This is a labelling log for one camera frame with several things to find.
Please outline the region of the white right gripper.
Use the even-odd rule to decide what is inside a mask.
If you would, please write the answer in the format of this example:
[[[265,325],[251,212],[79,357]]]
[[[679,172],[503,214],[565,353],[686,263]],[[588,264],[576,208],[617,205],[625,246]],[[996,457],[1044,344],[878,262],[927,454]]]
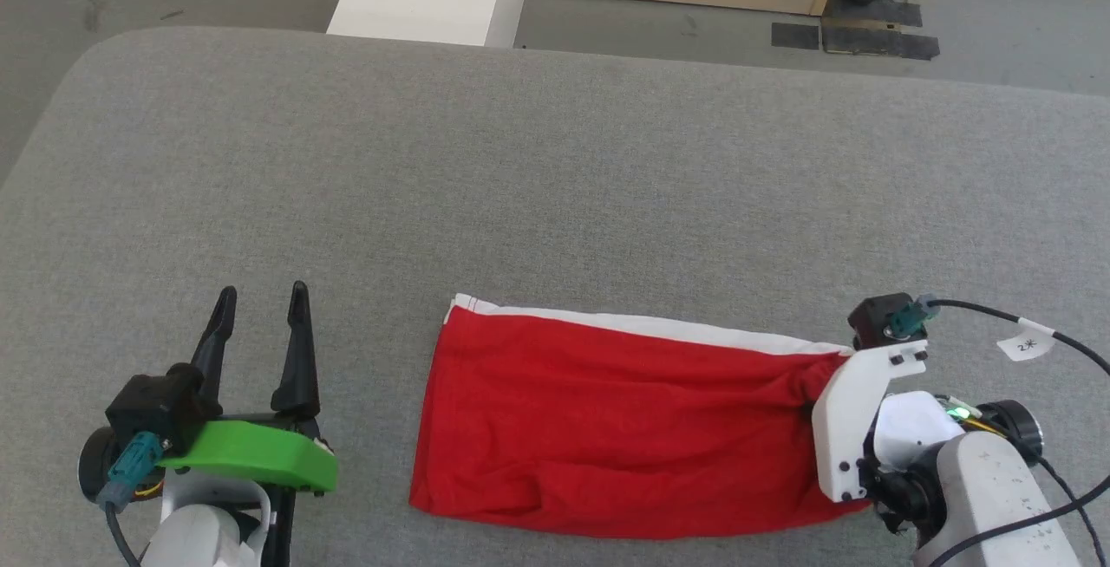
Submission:
[[[862,499],[857,463],[891,381],[922,374],[926,345],[857,350],[833,373],[813,405],[813,444],[820,490],[831,502]]]

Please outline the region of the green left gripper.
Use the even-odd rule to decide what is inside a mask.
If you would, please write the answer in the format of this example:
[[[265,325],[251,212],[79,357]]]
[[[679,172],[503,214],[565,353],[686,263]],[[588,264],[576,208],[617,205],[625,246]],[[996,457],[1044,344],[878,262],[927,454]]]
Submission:
[[[223,287],[191,360],[201,376],[199,397],[218,399],[225,346],[238,315],[238,288]],[[183,455],[167,453],[159,468],[199,470],[223,479],[254,480],[293,492],[336,492],[339,459],[323,437],[316,341],[310,317],[310,294],[295,280],[287,308],[290,336],[278,389],[271,397],[275,414],[242,414],[208,421]]]

